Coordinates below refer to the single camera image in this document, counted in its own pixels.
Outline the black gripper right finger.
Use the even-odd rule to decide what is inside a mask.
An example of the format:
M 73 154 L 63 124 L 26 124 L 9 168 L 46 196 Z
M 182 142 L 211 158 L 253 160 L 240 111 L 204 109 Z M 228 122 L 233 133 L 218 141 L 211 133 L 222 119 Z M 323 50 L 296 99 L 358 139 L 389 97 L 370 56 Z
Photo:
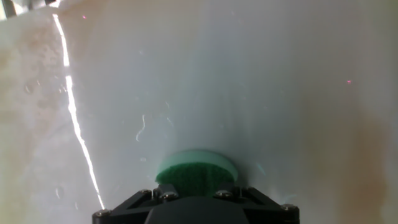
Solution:
M 237 205 L 248 223 L 299 224 L 298 206 L 278 204 L 254 187 L 220 185 L 213 198 Z

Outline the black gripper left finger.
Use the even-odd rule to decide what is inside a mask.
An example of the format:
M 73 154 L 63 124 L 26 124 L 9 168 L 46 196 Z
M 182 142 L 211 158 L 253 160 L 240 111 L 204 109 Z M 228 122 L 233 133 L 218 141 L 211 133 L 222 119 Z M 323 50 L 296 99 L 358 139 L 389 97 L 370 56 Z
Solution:
M 116 208 L 105 208 L 92 214 L 92 224 L 144 224 L 153 208 L 178 198 L 179 193 L 172 184 L 139 190 Z

